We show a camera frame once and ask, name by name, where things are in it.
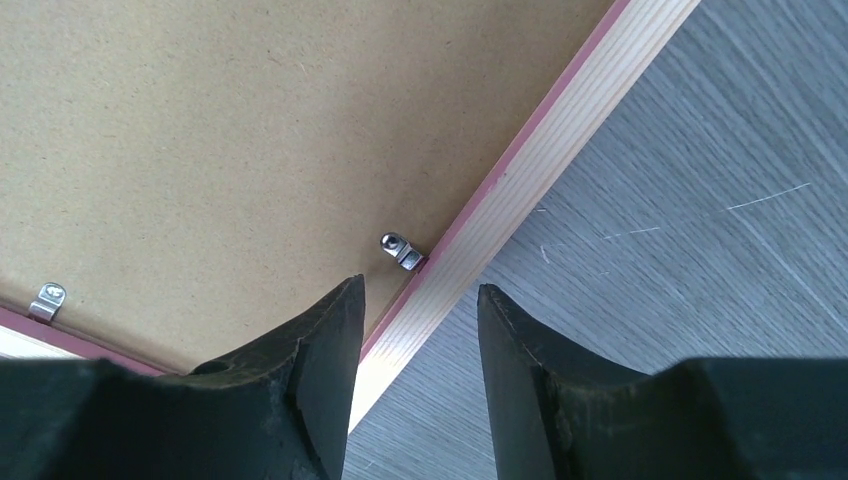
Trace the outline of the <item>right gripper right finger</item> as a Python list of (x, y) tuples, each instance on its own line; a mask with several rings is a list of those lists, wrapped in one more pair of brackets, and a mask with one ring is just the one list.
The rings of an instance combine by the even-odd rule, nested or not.
[(501, 479), (843, 479), (847, 362), (683, 360), (648, 375), (536, 320), (499, 287), (477, 301)]

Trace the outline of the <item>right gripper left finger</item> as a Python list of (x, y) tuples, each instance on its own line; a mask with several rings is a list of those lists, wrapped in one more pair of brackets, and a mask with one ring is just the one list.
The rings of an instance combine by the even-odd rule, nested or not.
[(338, 479), (365, 280), (186, 375), (106, 359), (1, 364), (5, 479)]

